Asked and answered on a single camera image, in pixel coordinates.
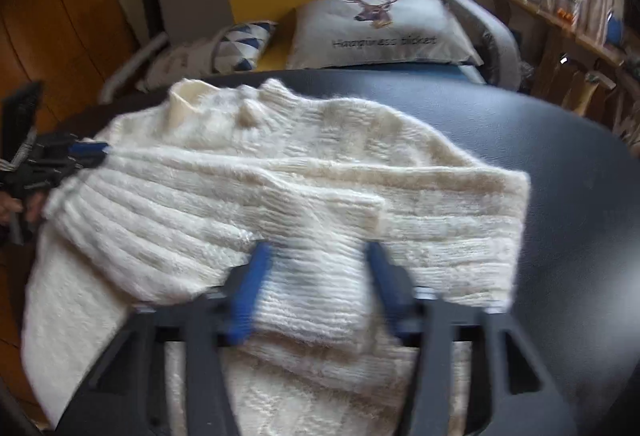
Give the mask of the person's hand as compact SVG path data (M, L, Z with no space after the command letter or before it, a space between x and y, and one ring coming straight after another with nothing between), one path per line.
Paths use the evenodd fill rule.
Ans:
M13 214L23 214L24 219L29 223L38 222L47 198L47 192L38 191L23 203L6 192L0 192L0 223L2 226L7 226Z

